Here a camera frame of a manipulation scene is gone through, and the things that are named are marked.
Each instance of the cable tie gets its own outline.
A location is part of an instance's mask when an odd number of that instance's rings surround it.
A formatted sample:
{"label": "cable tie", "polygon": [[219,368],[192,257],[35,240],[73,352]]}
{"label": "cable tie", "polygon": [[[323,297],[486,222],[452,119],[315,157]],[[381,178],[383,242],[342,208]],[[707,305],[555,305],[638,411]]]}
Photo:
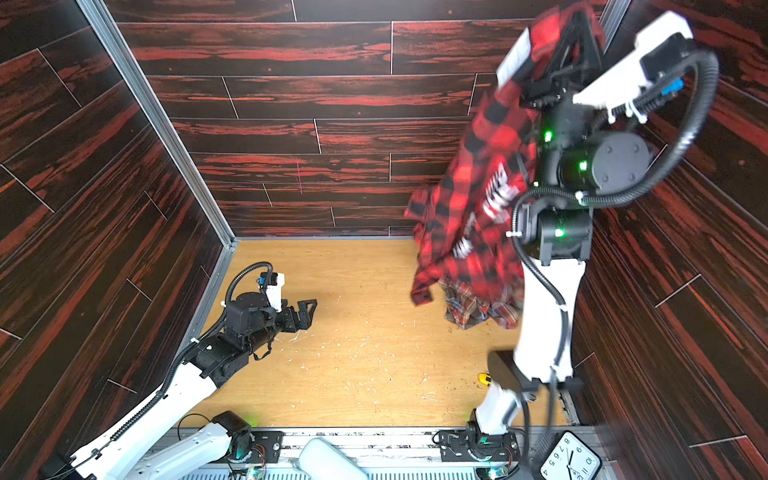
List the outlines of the cable tie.
{"label": "cable tie", "polygon": [[578,202],[578,204],[579,204],[579,205],[581,205],[582,207],[584,207],[584,206],[586,206],[586,205],[587,205],[587,204],[584,202],[584,197],[586,197],[586,196],[587,196],[587,192],[585,192],[585,191],[583,191],[583,190],[578,190],[578,191],[576,191],[576,193],[574,193],[574,197],[576,197],[576,201],[577,201],[577,202]]}
{"label": "cable tie", "polygon": [[627,116],[628,117],[632,116],[630,113],[633,113],[634,116],[637,117],[637,120],[640,123],[642,123],[642,124],[644,124],[645,122],[648,121],[648,116],[647,115],[643,115],[642,113],[640,113],[640,111],[637,109],[637,107],[634,106],[634,100],[629,100],[627,102]]}

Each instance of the yellow tape measure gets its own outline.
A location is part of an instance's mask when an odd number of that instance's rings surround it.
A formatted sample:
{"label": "yellow tape measure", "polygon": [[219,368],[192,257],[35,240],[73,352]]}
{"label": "yellow tape measure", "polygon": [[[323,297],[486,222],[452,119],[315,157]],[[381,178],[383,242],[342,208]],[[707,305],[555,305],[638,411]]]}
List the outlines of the yellow tape measure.
{"label": "yellow tape measure", "polygon": [[491,382],[493,381],[488,373],[481,373],[478,375],[478,380],[485,386],[491,386]]}

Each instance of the clock hand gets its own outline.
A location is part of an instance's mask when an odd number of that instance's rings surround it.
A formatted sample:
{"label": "clock hand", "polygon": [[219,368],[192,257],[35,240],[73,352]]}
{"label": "clock hand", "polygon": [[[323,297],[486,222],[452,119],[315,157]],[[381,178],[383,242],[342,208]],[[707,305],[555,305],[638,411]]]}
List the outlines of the clock hand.
{"label": "clock hand", "polygon": [[573,476],[573,474],[571,474],[571,462],[573,461],[573,459],[574,459],[574,453],[573,453],[573,452],[571,452],[571,456],[570,456],[570,457],[568,457],[568,465],[566,465],[566,467],[568,467],[568,477],[569,477],[571,480],[574,480],[574,476]]}

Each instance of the white cylindrical object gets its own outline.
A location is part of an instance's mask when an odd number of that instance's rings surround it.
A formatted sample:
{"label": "white cylindrical object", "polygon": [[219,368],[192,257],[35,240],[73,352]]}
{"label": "white cylindrical object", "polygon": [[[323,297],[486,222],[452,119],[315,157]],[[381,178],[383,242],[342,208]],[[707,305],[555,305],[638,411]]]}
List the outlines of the white cylindrical object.
{"label": "white cylindrical object", "polygon": [[491,382],[485,399],[475,410],[475,417],[481,432],[504,435],[520,410],[520,401],[515,392],[504,390],[498,383]]}
{"label": "white cylindrical object", "polygon": [[296,460],[296,467],[312,480],[368,480],[368,475],[352,460],[322,439],[312,439],[306,443]]}

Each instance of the metal frame edge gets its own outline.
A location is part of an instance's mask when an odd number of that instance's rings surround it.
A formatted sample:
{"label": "metal frame edge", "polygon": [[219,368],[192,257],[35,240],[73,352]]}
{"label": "metal frame edge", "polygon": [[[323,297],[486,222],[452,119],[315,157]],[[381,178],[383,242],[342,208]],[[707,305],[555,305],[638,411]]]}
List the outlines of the metal frame edge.
{"label": "metal frame edge", "polygon": [[603,30],[605,30],[604,53],[608,51],[608,47],[614,40],[619,25],[621,25],[621,20],[624,19],[624,14],[627,13],[631,1],[632,0],[608,0],[608,4],[605,5],[603,15],[600,17],[600,25],[603,25]]}
{"label": "metal frame edge", "polygon": [[560,400],[562,402],[563,410],[565,411],[565,418],[569,425],[581,425],[581,420],[578,418],[576,412],[576,404],[573,397],[568,390],[562,390],[560,392]]}
{"label": "metal frame edge", "polygon": [[200,302],[197,304],[194,315],[192,315],[192,320],[187,327],[187,331],[184,334],[184,339],[181,340],[181,344],[179,345],[176,354],[178,354],[190,342],[190,340],[192,340],[193,337],[196,337],[202,333],[203,326],[205,326],[205,320],[208,318],[208,314],[214,307],[216,295],[219,293],[219,289],[224,283],[224,277],[227,275],[227,270],[230,268],[230,263],[232,263],[232,257],[234,257],[238,243],[239,242],[236,241],[232,242],[229,247],[223,247],[221,249],[219,260],[216,261],[214,271],[210,274],[208,285],[205,287],[205,291],[203,291],[203,296],[200,298]]}
{"label": "metal frame edge", "polygon": [[141,110],[147,115],[152,128],[163,142],[166,151],[181,172],[181,176],[192,190],[192,194],[197,198],[221,243],[225,248],[230,247],[235,237],[234,232],[221,213],[221,209],[208,190],[200,172],[197,171],[192,157],[179,138],[179,134],[157,99],[157,95],[149,85],[149,80],[141,70],[131,48],[128,47],[118,25],[104,4],[104,0],[76,0],[76,2],[125,80],[125,84],[133,93]]}

